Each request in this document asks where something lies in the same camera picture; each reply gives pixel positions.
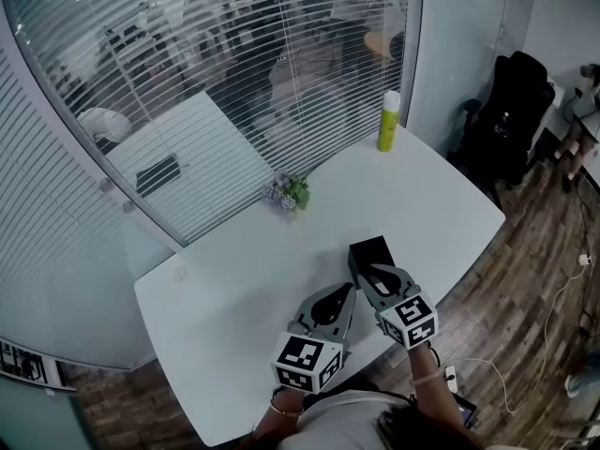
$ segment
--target yellow-green spray can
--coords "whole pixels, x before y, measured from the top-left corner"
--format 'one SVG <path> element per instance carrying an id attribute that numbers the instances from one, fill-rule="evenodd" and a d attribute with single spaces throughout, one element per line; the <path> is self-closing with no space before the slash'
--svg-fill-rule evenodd
<path id="1" fill-rule="evenodd" d="M 388 90 L 383 95 L 382 125 L 379 129 L 379 140 L 377 141 L 377 148 L 380 152 L 390 152 L 392 150 L 399 111 L 400 94 L 394 90 Z"/>

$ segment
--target window blind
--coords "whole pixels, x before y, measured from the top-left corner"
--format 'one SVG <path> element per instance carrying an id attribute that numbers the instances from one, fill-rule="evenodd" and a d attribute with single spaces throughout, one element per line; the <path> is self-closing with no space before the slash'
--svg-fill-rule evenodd
<path id="1" fill-rule="evenodd" d="M 377 130 L 410 0 L 5 0 L 107 165 L 191 242 Z"/>
<path id="2" fill-rule="evenodd" d="M 116 368 L 152 354 L 133 283 L 171 252 L 125 218 L 54 137 L 0 48 L 0 336 Z"/>

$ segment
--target white marker cube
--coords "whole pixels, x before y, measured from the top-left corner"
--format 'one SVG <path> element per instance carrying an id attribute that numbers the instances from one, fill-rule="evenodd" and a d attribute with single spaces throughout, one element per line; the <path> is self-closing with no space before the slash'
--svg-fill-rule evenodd
<path id="1" fill-rule="evenodd" d="M 440 331 L 438 311 L 425 292 L 403 300 L 379 316 L 383 332 L 407 350 L 432 339 Z"/>
<path id="2" fill-rule="evenodd" d="M 341 343 L 282 332 L 271 367 L 280 384 L 318 394 L 341 369 L 343 352 Z"/>

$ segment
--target wooden floor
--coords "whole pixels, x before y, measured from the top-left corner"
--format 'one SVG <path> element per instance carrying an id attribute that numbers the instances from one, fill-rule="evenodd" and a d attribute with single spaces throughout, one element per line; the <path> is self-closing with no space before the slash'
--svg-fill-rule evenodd
<path id="1" fill-rule="evenodd" d="M 544 324 L 552 300 L 580 272 L 578 255 L 588 245 L 592 257 L 600 255 L 600 197 L 589 183 L 581 183 L 581 199 L 592 210 L 591 218 L 585 214 L 586 244 L 586 210 L 576 193 L 563 194 L 560 177 L 555 165 L 538 163 L 519 188 L 501 191 L 505 224 L 439 308 L 441 333 L 433 345 L 442 361 L 457 360 L 453 365 L 459 393 L 479 408 L 475 431 L 494 443 L 561 448 L 560 435 L 568 436 L 569 431 L 557 430 L 557 422 L 587 418 L 600 398 L 594 390 L 569 400 L 563 389 L 565 376 L 577 367 L 586 345 L 578 335 L 586 286 L 586 306 L 600 315 L 600 265 L 587 267 L 557 299 L 547 326 L 545 371 L 535 386 L 546 352 Z M 503 385 L 493 368 L 463 358 L 496 365 L 506 381 L 509 408 L 516 413 L 504 408 Z M 404 395 L 412 390 L 406 352 L 399 346 L 362 374 L 382 390 Z M 68 367 L 67 375 L 79 390 L 103 448 L 202 447 L 158 362 L 129 374 Z"/>

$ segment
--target office chair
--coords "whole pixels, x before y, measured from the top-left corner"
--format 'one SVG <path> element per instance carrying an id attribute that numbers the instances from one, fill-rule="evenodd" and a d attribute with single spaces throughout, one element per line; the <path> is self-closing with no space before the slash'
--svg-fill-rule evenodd
<path id="1" fill-rule="evenodd" d="M 509 189 L 521 183 L 533 135 L 553 99 L 554 88 L 541 63 L 523 52 L 499 56 L 486 106 L 479 111 L 481 102 L 475 98 L 463 105 L 464 135 L 448 161 L 502 209 L 494 182 L 504 181 Z"/>

